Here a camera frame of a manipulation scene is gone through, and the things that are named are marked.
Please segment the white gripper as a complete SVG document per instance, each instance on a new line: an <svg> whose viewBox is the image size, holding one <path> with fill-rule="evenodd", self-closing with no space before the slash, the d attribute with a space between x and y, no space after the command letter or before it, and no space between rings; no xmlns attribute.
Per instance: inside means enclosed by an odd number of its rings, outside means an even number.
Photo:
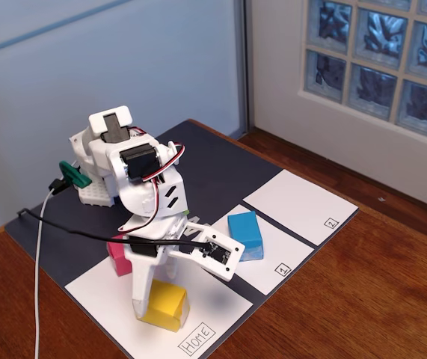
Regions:
<svg viewBox="0 0 427 359"><path fill-rule="evenodd" d="M129 236L130 239L177 240L188 222L184 214L156 217L145 225L147 220L147 217L133 215L119 227L119 233ZM132 306L135 317L141 319L147 312L153 276L156 268L161 265L161 257L149 257L136 253L126 253L125 257L132 265ZM177 270L178 259L168 257L165 263L168 278L173 280Z"/></svg>

